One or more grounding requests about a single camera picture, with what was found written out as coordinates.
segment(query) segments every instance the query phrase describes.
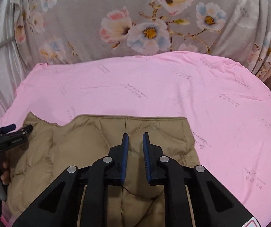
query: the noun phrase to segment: pink bedsheet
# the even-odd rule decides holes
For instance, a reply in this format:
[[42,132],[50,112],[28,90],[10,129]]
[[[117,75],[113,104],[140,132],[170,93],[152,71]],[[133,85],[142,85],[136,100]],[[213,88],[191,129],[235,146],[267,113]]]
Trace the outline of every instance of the pink bedsheet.
[[38,64],[0,126],[28,112],[64,125],[79,114],[187,117],[202,165],[265,227],[271,221],[271,92],[241,64],[172,52]]

